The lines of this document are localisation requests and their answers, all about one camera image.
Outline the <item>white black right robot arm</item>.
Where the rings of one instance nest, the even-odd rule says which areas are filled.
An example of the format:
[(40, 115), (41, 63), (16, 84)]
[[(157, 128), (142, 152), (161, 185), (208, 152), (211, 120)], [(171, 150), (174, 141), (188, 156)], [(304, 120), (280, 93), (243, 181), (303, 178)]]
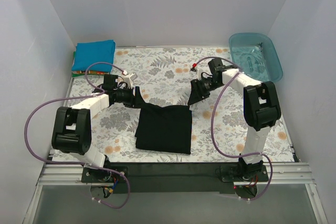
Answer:
[(249, 77), (233, 62), (226, 66), (219, 57), (211, 57), (208, 67), (211, 73), (204, 77), (197, 64), (192, 65), (191, 71), (197, 77), (191, 80), (187, 104), (193, 105), (207, 99), (210, 92), (218, 88), (225, 91), (230, 87), (243, 97), (243, 114), (248, 125), (244, 148), (235, 156), (238, 161), (220, 170), (223, 181), (256, 181), (258, 177), (270, 180), (263, 159), (267, 157), (264, 153), (266, 138), (281, 117), (275, 84)]

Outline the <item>black t shirt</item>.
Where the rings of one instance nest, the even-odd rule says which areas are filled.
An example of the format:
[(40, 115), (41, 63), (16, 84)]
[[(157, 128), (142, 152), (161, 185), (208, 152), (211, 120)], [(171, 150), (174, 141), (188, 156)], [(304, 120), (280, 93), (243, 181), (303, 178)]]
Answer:
[(160, 107), (146, 103), (140, 110), (135, 146), (146, 151), (190, 155), (192, 111), (187, 105)]

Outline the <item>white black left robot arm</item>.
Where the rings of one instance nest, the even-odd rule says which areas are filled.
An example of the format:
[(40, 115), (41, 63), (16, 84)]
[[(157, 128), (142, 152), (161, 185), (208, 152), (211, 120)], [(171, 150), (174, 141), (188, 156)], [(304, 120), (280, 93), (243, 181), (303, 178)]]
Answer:
[(112, 170), (106, 155), (92, 145), (91, 120), (115, 103), (139, 109), (144, 104), (140, 87), (134, 86), (135, 73), (120, 77), (106, 74), (103, 83), (94, 86), (91, 95), (71, 107), (57, 109), (51, 138), (52, 148), (74, 157), (75, 161), (53, 161), (54, 164), (81, 165), (93, 170), (100, 182), (111, 178)]

